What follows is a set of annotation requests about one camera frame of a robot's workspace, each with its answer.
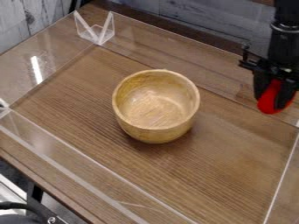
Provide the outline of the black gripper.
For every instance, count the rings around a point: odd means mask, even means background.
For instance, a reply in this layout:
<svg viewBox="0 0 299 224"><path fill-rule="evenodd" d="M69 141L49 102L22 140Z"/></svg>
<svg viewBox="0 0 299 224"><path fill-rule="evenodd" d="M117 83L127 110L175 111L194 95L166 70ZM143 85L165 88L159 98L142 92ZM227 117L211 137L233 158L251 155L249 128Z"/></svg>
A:
<svg viewBox="0 0 299 224"><path fill-rule="evenodd" d="M299 44L270 44L266 56L243 46L239 66L254 73L254 92L259 99L273 79L282 81L275 97L275 109L289 107L299 88Z"/></svg>

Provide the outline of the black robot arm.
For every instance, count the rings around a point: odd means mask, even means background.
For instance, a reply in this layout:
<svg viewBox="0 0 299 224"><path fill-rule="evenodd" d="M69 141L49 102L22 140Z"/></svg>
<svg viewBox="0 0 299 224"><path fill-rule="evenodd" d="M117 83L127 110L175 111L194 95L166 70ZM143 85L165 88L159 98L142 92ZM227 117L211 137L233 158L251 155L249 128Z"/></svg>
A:
<svg viewBox="0 0 299 224"><path fill-rule="evenodd" d="M254 74L257 107L282 112L299 92L299 0L274 0L275 16L266 57L243 48L239 66Z"/></svg>

